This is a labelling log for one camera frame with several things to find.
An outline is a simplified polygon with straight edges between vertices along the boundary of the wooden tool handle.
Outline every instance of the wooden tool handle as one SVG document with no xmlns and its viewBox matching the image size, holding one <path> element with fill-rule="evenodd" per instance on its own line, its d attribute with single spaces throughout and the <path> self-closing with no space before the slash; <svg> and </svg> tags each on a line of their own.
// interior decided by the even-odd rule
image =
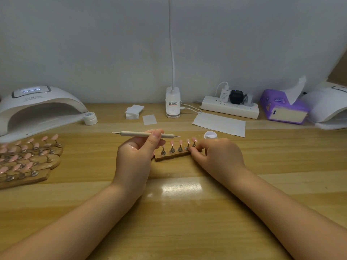
<svg viewBox="0 0 347 260">
<path fill-rule="evenodd" d="M 129 137 L 145 137 L 148 138 L 150 135 L 150 132 L 136 132 L 136 131 L 121 131 L 120 135 L 121 136 L 129 136 Z M 175 136 L 173 134 L 161 134 L 161 138 L 165 139 L 173 139 Z"/>
</svg>

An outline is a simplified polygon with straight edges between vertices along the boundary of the dotting tool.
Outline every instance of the dotting tool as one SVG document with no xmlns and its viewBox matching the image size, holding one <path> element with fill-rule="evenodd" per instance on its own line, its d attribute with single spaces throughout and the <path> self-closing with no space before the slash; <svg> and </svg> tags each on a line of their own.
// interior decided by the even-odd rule
<svg viewBox="0 0 347 260">
<path fill-rule="evenodd" d="M 119 134 L 121 136 L 144 137 L 144 138 L 148 138 L 151 135 L 150 132 L 136 132 L 136 131 L 121 131 L 121 132 L 112 132 L 112 133 Z M 175 136 L 173 134 L 162 133 L 160 138 L 162 138 L 162 139 L 173 139 L 175 137 L 180 137 L 180 136 Z"/>
</svg>

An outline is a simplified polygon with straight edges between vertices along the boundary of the uv nail lamp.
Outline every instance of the uv nail lamp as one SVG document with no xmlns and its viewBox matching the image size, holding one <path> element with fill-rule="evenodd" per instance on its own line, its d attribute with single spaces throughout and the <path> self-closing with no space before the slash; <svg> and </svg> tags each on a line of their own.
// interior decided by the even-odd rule
<svg viewBox="0 0 347 260">
<path fill-rule="evenodd" d="M 0 102 L 0 143 L 77 122 L 87 111 L 75 96 L 56 87 L 15 90 Z"/>
<path fill-rule="evenodd" d="M 309 120 L 323 130 L 347 127 L 347 87 L 332 84 L 300 98 L 310 109 Z"/>
</svg>

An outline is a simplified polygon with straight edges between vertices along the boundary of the stack of nail wipes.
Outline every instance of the stack of nail wipes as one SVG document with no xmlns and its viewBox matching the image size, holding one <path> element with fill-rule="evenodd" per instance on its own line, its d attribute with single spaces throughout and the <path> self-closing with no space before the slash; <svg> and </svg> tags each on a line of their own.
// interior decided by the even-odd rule
<svg viewBox="0 0 347 260">
<path fill-rule="evenodd" d="M 131 107 L 127 108 L 127 111 L 125 112 L 125 119 L 137 120 L 142 109 L 144 109 L 144 106 L 132 105 Z"/>
</svg>

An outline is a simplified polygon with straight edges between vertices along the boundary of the black charger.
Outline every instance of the black charger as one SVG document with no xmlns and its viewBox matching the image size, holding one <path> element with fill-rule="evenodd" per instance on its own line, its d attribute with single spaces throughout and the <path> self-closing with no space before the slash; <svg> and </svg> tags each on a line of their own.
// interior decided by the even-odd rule
<svg viewBox="0 0 347 260">
<path fill-rule="evenodd" d="M 240 90 L 232 90 L 230 94 L 230 102 L 232 104 L 240 105 L 243 102 L 243 92 Z"/>
</svg>

